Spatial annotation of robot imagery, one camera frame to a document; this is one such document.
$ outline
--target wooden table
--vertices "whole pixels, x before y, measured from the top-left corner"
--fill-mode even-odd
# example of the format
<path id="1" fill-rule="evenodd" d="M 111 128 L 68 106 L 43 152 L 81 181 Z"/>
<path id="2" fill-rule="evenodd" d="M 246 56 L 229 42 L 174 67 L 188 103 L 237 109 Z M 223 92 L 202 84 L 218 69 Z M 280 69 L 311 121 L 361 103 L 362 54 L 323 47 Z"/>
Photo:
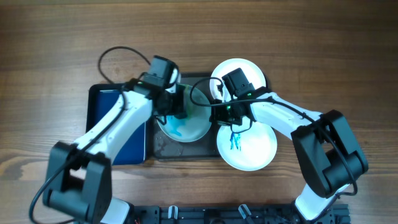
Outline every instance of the wooden table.
<path id="1" fill-rule="evenodd" d="M 347 117 L 368 161 L 353 223 L 398 218 L 398 5 L 364 1 L 262 1 L 0 7 L 0 223 L 27 223 L 50 148 L 85 132 L 88 89 L 103 82 L 102 51 L 158 54 L 181 71 L 229 58 L 261 67 L 273 90 L 309 110 Z M 117 81 L 147 69 L 129 52 L 106 58 Z M 275 159 L 255 172 L 222 160 L 147 161 L 114 167 L 113 193 L 134 205 L 289 203 L 305 184 L 292 143 L 277 134 Z M 46 222 L 64 215 L 39 202 Z"/>

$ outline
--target white plate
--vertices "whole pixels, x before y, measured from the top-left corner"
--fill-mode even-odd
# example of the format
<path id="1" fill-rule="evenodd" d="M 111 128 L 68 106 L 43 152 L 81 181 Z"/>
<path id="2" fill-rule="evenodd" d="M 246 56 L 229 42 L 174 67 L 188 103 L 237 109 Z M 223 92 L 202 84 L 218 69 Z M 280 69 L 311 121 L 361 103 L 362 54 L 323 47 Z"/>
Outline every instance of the white plate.
<path id="1" fill-rule="evenodd" d="M 229 127 L 220 127 L 217 134 L 217 148 L 222 158 L 232 167 L 243 171 L 259 170 L 275 157 L 277 141 L 275 132 L 270 126 L 255 122 L 250 130 L 234 134 L 233 143 L 231 143 L 231 134 Z"/>
<path id="2" fill-rule="evenodd" d="M 184 103 L 188 117 L 177 119 L 174 116 L 167 116 L 166 125 L 157 122 L 161 130 L 170 138 L 179 142 L 193 142 L 202 138 L 210 129 L 211 108 L 205 106 L 194 105 L 189 94 L 192 86 L 185 85 Z M 198 88 L 192 93 L 192 98 L 197 103 L 210 104 L 209 100 Z"/>
<path id="3" fill-rule="evenodd" d="M 253 84 L 255 89 L 258 89 L 261 86 L 267 86 L 266 78 L 264 77 L 261 69 L 253 62 L 241 58 L 228 59 L 219 64 L 216 69 L 214 69 L 211 77 L 217 77 L 221 79 L 221 77 L 237 68 L 242 68 L 246 78 Z M 223 88 L 223 96 L 221 96 L 221 93 L 217 90 L 217 85 L 219 84 L 220 82 L 218 80 L 210 80 L 210 92 L 212 97 L 214 99 L 223 100 L 223 102 L 230 101 L 231 96 L 229 95 L 225 85 Z"/>

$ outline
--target wooden surface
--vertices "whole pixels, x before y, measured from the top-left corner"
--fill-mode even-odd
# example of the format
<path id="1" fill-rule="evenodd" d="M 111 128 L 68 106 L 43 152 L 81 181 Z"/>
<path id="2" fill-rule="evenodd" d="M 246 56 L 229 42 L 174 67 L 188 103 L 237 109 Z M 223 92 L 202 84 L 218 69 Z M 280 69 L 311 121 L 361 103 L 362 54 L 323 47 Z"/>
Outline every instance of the wooden surface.
<path id="1" fill-rule="evenodd" d="M 387 1 L 263 1 L 0 7 L 0 223 L 27 223 L 50 148 L 85 132 L 95 68 L 115 45 L 159 54 L 184 72 L 229 58 L 259 65 L 281 97 L 347 117 L 369 161 L 353 223 L 398 218 L 398 5 Z M 129 52 L 104 64 L 112 79 L 146 65 Z M 114 167 L 115 196 L 135 205 L 289 203 L 303 189 L 297 158 L 280 134 L 275 159 L 243 172 L 222 160 L 147 161 Z M 36 217 L 64 218 L 39 202 Z"/>

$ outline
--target blue object on plate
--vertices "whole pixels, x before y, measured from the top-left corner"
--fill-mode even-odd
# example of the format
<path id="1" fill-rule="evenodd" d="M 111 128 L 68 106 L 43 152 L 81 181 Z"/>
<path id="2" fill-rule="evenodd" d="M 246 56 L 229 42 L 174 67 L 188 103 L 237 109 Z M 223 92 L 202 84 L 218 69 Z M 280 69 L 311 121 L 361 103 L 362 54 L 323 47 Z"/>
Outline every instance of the blue object on plate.
<path id="1" fill-rule="evenodd" d="M 94 122 L 95 125 L 106 115 L 119 98 L 117 90 L 100 90 L 96 97 Z M 146 124 L 142 124 L 124 144 L 113 165 L 140 164 L 145 160 L 146 154 Z"/>

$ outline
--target table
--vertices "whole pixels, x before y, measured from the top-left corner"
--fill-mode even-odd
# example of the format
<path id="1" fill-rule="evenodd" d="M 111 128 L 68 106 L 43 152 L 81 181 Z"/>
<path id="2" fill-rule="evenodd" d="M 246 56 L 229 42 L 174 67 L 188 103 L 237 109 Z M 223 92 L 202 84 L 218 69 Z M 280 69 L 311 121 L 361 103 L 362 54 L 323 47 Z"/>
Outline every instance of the table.
<path id="1" fill-rule="evenodd" d="M 357 1 L 225 1 L 0 6 L 0 223 L 27 223 L 50 148 L 85 132 L 88 89 L 104 82 L 102 51 L 135 47 L 181 71 L 229 58 L 261 67 L 274 91 L 303 108 L 341 111 L 369 161 L 353 223 L 398 218 L 398 4 Z M 116 82 L 147 65 L 129 52 L 104 61 Z M 305 184 L 292 143 L 255 172 L 222 160 L 146 161 L 113 169 L 113 193 L 134 205 L 289 203 Z M 41 203 L 44 222 L 66 218 Z"/>

